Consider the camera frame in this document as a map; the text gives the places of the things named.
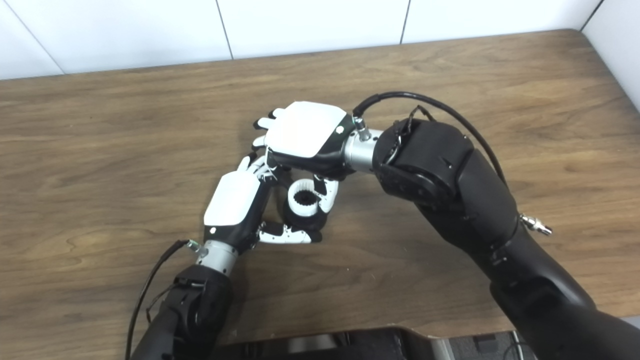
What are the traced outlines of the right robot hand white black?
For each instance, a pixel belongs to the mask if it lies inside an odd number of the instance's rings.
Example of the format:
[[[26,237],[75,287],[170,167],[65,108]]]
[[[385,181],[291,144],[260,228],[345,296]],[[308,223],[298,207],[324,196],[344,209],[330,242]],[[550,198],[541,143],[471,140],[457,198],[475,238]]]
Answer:
[[[313,174],[318,205],[329,213],[338,182],[352,173],[346,166],[345,145],[355,130],[353,117],[335,105],[295,101],[254,121],[253,127],[265,134],[252,141],[252,150],[265,149],[279,167]]]

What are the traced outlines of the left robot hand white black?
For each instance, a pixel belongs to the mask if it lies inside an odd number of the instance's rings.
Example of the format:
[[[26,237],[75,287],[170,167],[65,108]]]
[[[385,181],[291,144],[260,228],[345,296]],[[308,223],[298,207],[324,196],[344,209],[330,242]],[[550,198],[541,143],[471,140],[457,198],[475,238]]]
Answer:
[[[319,231],[263,219],[277,183],[265,155],[249,153],[243,157],[238,167],[224,174],[215,187],[203,215],[203,243],[222,243],[240,255],[258,243],[320,243],[323,236]]]

